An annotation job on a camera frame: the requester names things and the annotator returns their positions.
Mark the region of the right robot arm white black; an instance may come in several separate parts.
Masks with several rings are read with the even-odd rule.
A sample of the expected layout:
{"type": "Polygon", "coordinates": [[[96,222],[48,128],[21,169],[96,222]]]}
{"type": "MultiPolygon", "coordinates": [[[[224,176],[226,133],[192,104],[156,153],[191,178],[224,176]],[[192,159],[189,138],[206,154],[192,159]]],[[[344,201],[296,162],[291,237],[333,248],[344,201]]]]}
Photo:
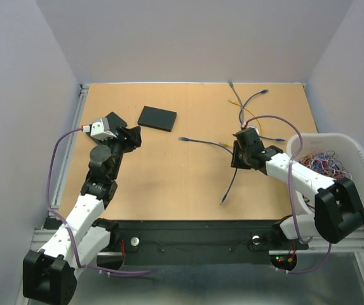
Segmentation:
{"type": "Polygon", "coordinates": [[[271,241],[285,248],[293,240],[303,244],[321,236],[336,244],[364,225],[364,206],[354,182],[335,180],[301,165],[276,146],[265,147],[257,131],[242,129],[234,134],[231,166],[257,170],[288,185],[289,197],[295,191],[314,205],[314,213],[296,215],[281,221],[271,231],[271,241]]]}

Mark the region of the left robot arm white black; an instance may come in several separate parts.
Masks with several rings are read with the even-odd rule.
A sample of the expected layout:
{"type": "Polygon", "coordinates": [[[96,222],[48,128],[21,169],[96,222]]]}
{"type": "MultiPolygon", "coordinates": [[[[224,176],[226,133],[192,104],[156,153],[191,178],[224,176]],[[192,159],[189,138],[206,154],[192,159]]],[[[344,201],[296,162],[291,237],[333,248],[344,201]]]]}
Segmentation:
{"type": "Polygon", "coordinates": [[[72,132],[89,133],[99,141],[90,151],[85,182],[68,216],[48,209],[61,225],[38,251],[29,251],[23,260],[24,297],[46,304],[70,303],[83,271],[97,268],[92,261],[99,251],[119,245],[116,223],[100,216],[118,187],[116,179],[124,154],[142,144],[139,126],[119,126],[111,133],[93,123],[72,132]]]}

